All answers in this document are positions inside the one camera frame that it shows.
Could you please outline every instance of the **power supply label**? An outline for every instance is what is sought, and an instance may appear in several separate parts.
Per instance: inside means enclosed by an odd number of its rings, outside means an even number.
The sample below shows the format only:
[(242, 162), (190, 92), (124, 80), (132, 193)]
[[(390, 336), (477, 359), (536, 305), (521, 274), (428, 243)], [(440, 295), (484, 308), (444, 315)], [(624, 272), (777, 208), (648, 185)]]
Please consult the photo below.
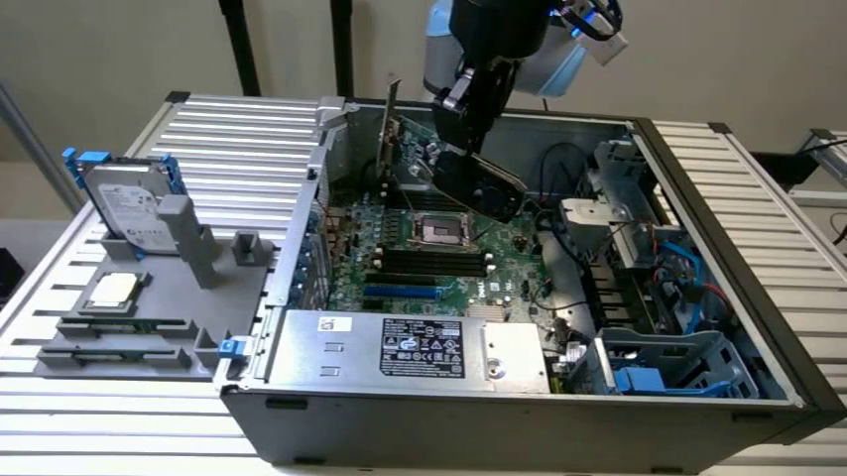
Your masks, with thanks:
[(380, 370), (390, 377), (462, 379), (461, 322), (382, 319)]

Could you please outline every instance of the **silver metal cover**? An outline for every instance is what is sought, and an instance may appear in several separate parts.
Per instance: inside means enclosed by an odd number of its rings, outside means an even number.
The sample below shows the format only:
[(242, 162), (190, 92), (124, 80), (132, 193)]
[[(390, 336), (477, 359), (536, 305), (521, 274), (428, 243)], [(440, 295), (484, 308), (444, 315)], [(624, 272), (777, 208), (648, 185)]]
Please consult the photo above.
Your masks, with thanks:
[[(405, 377), (381, 371), (385, 320), (460, 322), (460, 358), (464, 378)], [(490, 391), (485, 379), (484, 319), (365, 312), (290, 310), (285, 314), (268, 383), (276, 386), (332, 387), (354, 392), (368, 389)]]

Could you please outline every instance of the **memory module holder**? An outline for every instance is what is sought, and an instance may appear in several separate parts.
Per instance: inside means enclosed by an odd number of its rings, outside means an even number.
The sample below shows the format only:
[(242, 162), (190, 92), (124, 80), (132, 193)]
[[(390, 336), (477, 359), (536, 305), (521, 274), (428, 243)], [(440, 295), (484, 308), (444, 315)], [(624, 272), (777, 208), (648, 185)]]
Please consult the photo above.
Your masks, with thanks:
[(385, 273), (473, 278), (485, 276), (484, 253), (385, 250), (380, 260)]

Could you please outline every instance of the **cpu socket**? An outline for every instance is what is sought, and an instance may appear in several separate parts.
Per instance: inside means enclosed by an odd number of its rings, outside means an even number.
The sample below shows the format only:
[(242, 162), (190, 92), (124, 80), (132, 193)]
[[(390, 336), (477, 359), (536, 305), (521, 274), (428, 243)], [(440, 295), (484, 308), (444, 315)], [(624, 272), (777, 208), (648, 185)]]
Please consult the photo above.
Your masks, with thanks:
[(424, 245), (469, 246), (468, 217), (420, 214), (414, 219), (416, 240)]

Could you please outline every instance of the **metal case panel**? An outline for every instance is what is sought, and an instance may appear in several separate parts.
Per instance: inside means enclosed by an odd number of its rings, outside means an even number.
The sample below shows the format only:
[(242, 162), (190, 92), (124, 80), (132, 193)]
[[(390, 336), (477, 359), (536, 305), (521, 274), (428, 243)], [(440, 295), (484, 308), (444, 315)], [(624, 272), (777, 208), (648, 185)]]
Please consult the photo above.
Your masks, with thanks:
[(694, 474), (796, 424), (796, 409), (222, 392), (273, 464)]

